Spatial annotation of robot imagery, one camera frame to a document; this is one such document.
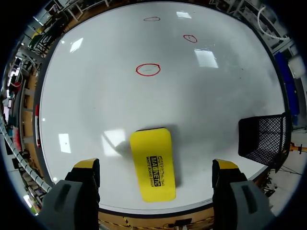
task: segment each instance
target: red circle marking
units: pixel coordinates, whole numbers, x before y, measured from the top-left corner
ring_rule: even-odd
[[[150,18],[145,18],[144,21],[146,22],[156,22],[156,21],[159,21],[161,20],[161,18],[159,17],[150,17]]]
[[[143,66],[157,66],[157,67],[158,67],[158,71],[157,71],[156,73],[154,73],[154,74],[149,74],[149,75],[142,74],[142,73],[139,72],[139,69],[140,69],[141,67],[143,67]],[[145,64],[139,65],[139,66],[135,69],[135,71],[136,71],[138,74],[142,75],[142,76],[145,76],[145,77],[152,77],[152,76],[154,76],[154,75],[157,75],[157,74],[161,71],[161,67],[160,67],[160,65],[158,65],[158,64],[154,64],[154,63],[145,63]]]
[[[184,39],[188,40],[189,42],[192,42],[192,43],[197,43],[197,38],[193,35],[183,35]]]

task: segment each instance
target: white table surface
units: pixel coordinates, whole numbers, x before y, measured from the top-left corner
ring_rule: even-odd
[[[144,21],[151,17],[159,20]],[[150,65],[138,72],[154,76],[138,74],[146,63],[161,71]],[[63,36],[44,79],[39,124],[51,178],[97,157],[101,208],[164,214],[211,202],[215,158],[247,178],[261,172],[238,155],[238,122],[282,112],[273,64],[245,24],[200,6],[152,2],[107,11]],[[130,135],[153,127],[172,135],[170,202],[142,201],[130,152]]]

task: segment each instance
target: blue panel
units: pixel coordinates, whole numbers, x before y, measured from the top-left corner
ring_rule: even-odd
[[[298,98],[296,94],[294,79],[288,67],[288,62],[284,58],[282,53],[277,53],[275,55],[275,59],[282,73],[283,80],[285,82],[291,115],[292,116],[298,115],[299,114]]]

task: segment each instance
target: wire mesh container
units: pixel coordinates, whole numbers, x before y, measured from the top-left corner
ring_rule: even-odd
[[[291,130],[289,113],[241,119],[239,155],[279,170],[289,154]]]

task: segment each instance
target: yellow whiteboard eraser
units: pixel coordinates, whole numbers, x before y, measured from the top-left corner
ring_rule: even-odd
[[[176,198],[172,139],[166,128],[133,133],[130,145],[141,195],[146,202]]]

